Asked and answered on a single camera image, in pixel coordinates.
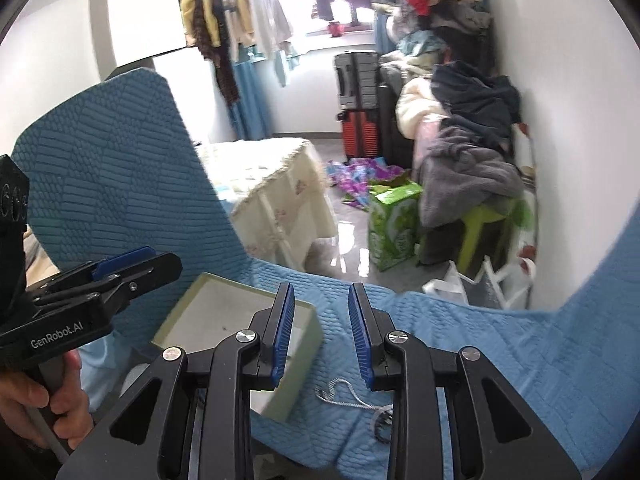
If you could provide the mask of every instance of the finger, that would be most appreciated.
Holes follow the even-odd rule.
[[[70,350],[64,354],[65,367],[71,370],[80,370],[82,368],[82,359],[78,350]]]
[[[49,407],[56,415],[61,415],[71,410],[81,401],[84,392],[80,385],[80,355],[77,351],[65,354],[65,376],[62,386],[51,397]]]
[[[44,408],[49,403],[47,389],[20,372],[0,376],[0,399],[14,400],[23,406]]]
[[[49,447],[24,411],[23,406],[15,400],[0,397],[0,416],[7,427],[16,435],[31,440],[42,449]]]
[[[67,440],[66,442],[69,444],[69,447],[72,450],[75,450],[76,447],[80,446],[80,443],[85,439],[85,437],[91,432],[93,428],[94,428],[94,425],[92,423],[89,429],[87,430],[87,432],[83,436],[78,436],[78,437],[70,438],[69,440]]]
[[[89,397],[82,392],[79,402],[53,425],[53,431],[64,439],[84,437],[94,423],[89,414]]]

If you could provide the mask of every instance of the open cardboard box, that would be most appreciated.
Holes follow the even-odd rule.
[[[256,312],[271,307],[275,294],[203,272],[180,298],[153,343],[179,346],[187,353],[213,348],[249,328]],[[284,376],[273,392],[251,392],[251,409],[284,422],[322,343],[316,308],[296,300]]]

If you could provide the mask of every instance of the suitcase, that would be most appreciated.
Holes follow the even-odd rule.
[[[343,110],[378,108],[376,77],[378,53],[375,50],[348,50],[334,57]]]
[[[397,102],[398,98],[388,84],[378,85],[381,154],[387,164],[408,170],[414,161],[414,142],[407,139],[398,130],[396,123]]]
[[[377,110],[345,110],[338,115],[338,120],[342,121],[342,141],[347,160],[380,154]]]

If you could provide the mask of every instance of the red suitcase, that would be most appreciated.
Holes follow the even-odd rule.
[[[377,110],[345,110],[338,120],[347,159],[379,156]]]

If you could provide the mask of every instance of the box lid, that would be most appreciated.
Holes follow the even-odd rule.
[[[400,187],[393,187],[379,194],[370,192],[372,198],[375,198],[380,203],[387,205],[399,202],[401,200],[404,200],[405,198],[418,196],[420,195],[420,193],[422,193],[422,186],[420,186],[420,184],[416,184],[415,182],[410,182]]]

